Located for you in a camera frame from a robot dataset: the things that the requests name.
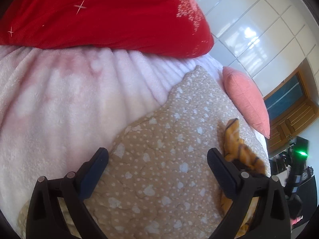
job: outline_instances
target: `pink floral pattern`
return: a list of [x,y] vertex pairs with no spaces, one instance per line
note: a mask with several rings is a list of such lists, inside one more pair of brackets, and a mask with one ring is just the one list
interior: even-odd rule
[[202,14],[195,0],[179,0],[176,17],[183,16],[188,16],[188,19],[193,22],[195,32],[200,26],[200,21],[204,18],[204,15]]

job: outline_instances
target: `black device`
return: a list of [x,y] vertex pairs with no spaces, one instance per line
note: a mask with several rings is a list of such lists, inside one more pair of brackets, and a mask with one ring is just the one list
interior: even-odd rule
[[[216,148],[208,151],[207,162],[225,195],[233,200],[228,213],[209,239],[233,239],[254,196],[259,196],[260,200],[249,231],[241,238],[290,238],[288,204],[278,177],[248,173],[240,164],[226,162]],[[39,177],[30,201],[26,238],[77,239],[69,232],[57,201],[57,197],[63,197],[83,239],[107,239],[83,203],[91,196],[107,164],[108,152],[100,148],[77,173],[70,172],[55,180]],[[312,238],[309,236],[319,230],[317,220],[318,210],[298,239]],[[19,239],[1,212],[0,238]]]

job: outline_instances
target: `pink cushion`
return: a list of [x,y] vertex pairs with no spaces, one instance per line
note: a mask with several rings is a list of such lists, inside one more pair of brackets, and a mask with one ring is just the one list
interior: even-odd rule
[[246,74],[231,67],[223,68],[223,80],[229,98],[247,123],[269,139],[269,115],[254,81]]

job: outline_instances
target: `tiled wall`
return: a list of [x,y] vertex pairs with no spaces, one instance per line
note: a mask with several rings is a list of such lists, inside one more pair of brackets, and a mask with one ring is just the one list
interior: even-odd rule
[[210,54],[248,74],[263,96],[308,58],[319,84],[319,46],[290,0],[197,0],[215,45]]

